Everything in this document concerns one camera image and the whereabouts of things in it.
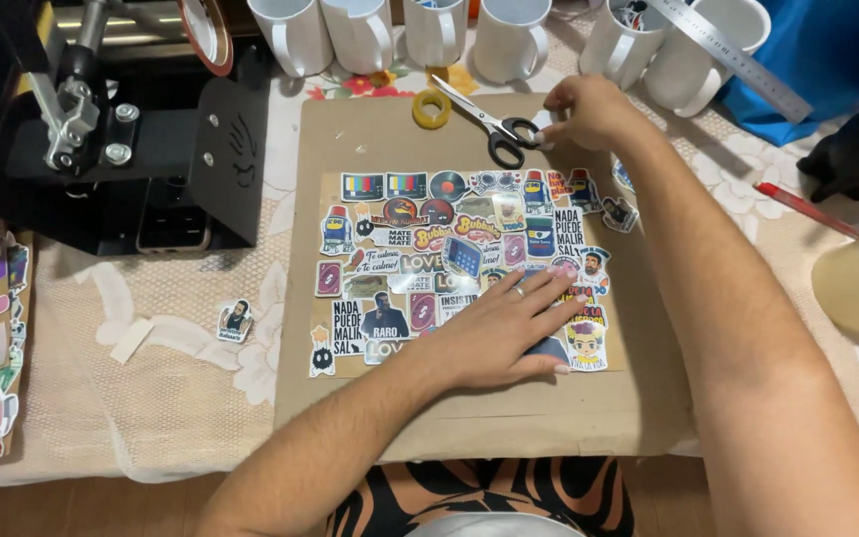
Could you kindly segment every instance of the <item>lace tablecloth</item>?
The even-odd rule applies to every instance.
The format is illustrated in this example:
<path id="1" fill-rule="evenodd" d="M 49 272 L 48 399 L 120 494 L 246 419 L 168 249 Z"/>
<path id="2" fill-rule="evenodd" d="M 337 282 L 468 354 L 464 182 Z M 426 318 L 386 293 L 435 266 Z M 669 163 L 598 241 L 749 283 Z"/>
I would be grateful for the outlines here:
<path id="1" fill-rule="evenodd" d="M 549 91 L 578 72 L 594 18 L 552 18 L 548 66 L 528 83 L 489 86 L 465 65 L 469 55 L 449 69 L 450 83 L 466 93 Z M 473 40 L 471 31 L 468 50 Z M 256 448 L 274 420 L 301 105 L 309 98 L 403 95 L 426 87 L 426 74 L 400 61 L 369 77 L 351 77 L 336 66 L 308 80 L 279 75 L 270 96 L 253 250 L 96 259 L 42 241 L 23 418 L 12 455 L 0 461 L 0 484 L 120 475 L 161 482 L 230 470 Z M 814 260 L 845 239 L 751 188 L 763 179 L 799 191 L 794 163 L 818 136 L 776 148 L 711 110 L 690 121 L 674 117 L 649 104 L 641 84 L 630 95 L 768 258 L 828 353 L 859 420 L 859 349 L 830 324 L 809 283 Z M 830 206 L 859 222 L 859 204 Z M 215 337 L 219 312 L 238 298 L 250 301 L 256 320 L 244 345 Z M 121 365 L 109 352 L 137 317 L 155 327 Z"/>

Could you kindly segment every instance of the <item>sticker pile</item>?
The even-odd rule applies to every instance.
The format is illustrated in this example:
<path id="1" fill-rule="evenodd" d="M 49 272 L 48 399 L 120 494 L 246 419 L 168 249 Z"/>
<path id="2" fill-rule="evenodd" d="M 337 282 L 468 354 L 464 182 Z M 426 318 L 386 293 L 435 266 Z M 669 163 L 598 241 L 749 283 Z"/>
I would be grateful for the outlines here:
<path id="1" fill-rule="evenodd" d="M 529 352 L 558 356 L 573 371 L 608 367 L 608 320 L 598 299 L 611 288 L 611 254 L 586 244 L 584 220 L 601 214 L 606 226 L 628 233 L 638 211 L 624 198 L 603 199 L 588 170 L 568 177 L 534 169 L 345 173 L 339 199 L 321 207 L 314 294 L 328 305 L 314 308 L 321 317 L 310 325 L 311 377 L 335 375 L 340 357 L 380 364 L 457 316 L 511 270 L 529 277 L 549 265 L 579 273 L 557 303 L 578 295 L 588 300 L 557 336 Z M 219 336 L 243 340 L 247 310 L 246 300 L 229 305 Z"/>

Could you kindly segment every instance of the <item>white mug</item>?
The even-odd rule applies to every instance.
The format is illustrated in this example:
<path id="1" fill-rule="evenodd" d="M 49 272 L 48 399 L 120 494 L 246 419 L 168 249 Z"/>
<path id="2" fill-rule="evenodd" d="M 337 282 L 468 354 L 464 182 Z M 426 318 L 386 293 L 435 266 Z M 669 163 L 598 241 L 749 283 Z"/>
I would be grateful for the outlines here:
<path id="1" fill-rule="evenodd" d="M 691 6 L 748 55 L 768 40 L 771 17 L 757 0 L 696 0 Z M 675 29 L 645 73 L 645 87 L 654 102 L 691 117 L 731 76 L 730 69 Z"/>
<path id="2" fill-rule="evenodd" d="M 584 75 L 602 73 L 622 90 L 638 81 L 665 38 L 668 22 L 653 7 L 644 12 L 645 30 L 632 30 L 618 22 L 614 10 L 629 0 L 607 0 L 592 34 L 579 57 L 579 70 Z"/>
<path id="3" fill-rule="evenodd" d="M 552 0 L 482 0 L 472 62 L 497 84 L 526 80 L 549 59 L 546 18 Z"/>
<path id="4" fill-rule="evenodd" d="M 264 39 L 294 79 L 323 71 L 333 45 L 318 0 L 247 0 Z"/>
<path id="5" fill-rule="evenodd" d="M 356 75 L 389 69 L 393 25 L 388 0 L 320 0 L 340 65 Z"/>
<path id="6" fill-rule="evenodd" d="M 466 46 L 470 0 L 437 0 L 436 7 L 403 0 L 407 50 L 422 67 L 449 67 Z"/>

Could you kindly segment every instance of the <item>smartphone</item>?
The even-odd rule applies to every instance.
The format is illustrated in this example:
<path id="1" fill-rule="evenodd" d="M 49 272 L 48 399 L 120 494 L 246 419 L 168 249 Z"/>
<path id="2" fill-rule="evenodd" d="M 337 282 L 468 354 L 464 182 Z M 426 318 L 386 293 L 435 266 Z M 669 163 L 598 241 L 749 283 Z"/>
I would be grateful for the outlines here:
<path id="1" fill-rule="evenodd" d="M 135 247 L 141 253 L 207 250 L 211 243 L 211 216 L 185 196 L 181 177 L 155 177 L 141 213 Z"/>

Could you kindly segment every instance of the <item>wooden floor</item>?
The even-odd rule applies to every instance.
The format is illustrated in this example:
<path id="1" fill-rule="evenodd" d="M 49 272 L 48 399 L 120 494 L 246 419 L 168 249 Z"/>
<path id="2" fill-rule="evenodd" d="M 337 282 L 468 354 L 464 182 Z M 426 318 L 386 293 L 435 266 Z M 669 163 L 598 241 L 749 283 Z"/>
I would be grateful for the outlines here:
<path id="1" fill-rule="evenodd" d="M 704 465 L 691 457 L 623 457 L 640 537 L 714 536 Z M 141 484 L 82 479 L 0 488 L 0 535 L 191 535 L 200 508 L 224 479 Z"/>

